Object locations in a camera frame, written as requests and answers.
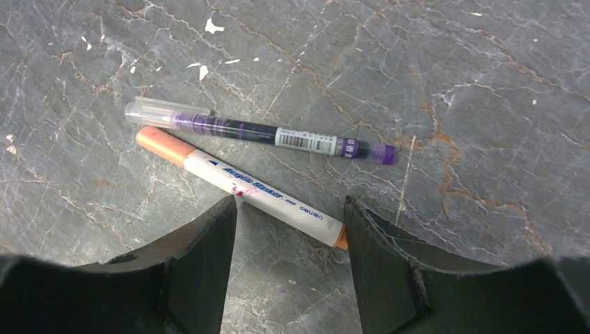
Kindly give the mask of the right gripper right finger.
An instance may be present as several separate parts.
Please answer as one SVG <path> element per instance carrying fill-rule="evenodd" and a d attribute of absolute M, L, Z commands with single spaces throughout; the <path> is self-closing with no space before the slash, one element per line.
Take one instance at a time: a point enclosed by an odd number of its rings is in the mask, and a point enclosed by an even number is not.
<path fill-rule="evenodd" d="M 349 196 L 344 222 L 364 333 L 588 333 L 589 259 L 497 266 L 447 252 Z"/>

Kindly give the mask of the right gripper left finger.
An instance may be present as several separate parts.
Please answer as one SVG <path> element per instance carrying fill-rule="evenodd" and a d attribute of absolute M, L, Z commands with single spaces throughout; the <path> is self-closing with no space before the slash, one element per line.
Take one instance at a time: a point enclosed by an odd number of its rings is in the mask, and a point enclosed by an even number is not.
<path fill-rule="evenodd" d="M 105 263 L 1 256 L 2 333 L 219 333 L 237 204 Z"/>

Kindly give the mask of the orange cap white marker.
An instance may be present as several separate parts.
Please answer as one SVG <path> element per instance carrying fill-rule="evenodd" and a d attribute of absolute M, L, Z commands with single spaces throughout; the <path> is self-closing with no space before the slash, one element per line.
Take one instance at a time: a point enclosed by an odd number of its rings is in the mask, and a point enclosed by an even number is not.
<path fill-rule="evenodd" d="M 349 247 L 343 222 L 181 139 L 148 126 L 138 131 L 136 142 L 317 241 L 341 249 Z"/>

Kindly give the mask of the purple gel pen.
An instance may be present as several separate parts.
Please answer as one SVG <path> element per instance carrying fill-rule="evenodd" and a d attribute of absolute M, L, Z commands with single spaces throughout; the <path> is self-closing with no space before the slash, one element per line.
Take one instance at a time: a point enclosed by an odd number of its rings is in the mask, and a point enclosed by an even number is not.
<path fill-rule="evenodd" d="M 383 165 L 392 165 L 397 158 L 397 150 L 393 145 L 222 118 L 213 115 L 208 109 L 145 97 L 136 97 L 128 103 L 125 117 L 138 125 L 263 143 Z"/>

